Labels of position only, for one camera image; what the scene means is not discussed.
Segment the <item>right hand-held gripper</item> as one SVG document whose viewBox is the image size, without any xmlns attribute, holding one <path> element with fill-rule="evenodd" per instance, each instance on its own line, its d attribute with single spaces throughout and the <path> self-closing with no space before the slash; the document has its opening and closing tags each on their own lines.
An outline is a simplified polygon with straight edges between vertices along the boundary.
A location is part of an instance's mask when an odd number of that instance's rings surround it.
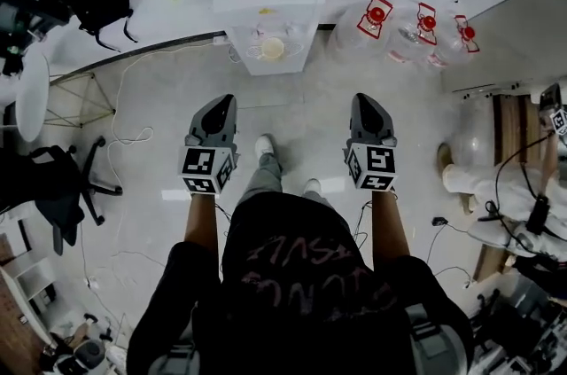
<svg viewBox="0 0 567 375">
<path fill-rule="evenodd" d="M 357 93 L 349 120 L 345 164 L 356 189 L 391 191 L 397 178 L 397 146 L 391 115 L 373 98 Z"/>
</svg>

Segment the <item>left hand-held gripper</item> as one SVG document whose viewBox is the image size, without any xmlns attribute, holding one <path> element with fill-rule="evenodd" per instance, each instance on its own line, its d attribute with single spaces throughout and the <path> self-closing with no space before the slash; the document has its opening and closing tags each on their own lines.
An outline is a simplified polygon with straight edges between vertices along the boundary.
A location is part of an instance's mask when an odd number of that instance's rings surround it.
<svg viewBox="0 0 567 375">
<path fill-rule="evenodd" d="M 237 167 L 237 100 L 217 97 L 191 120 L 179 154 L 179 177 L 191 194 L 220 194 Z"/>
</svg>

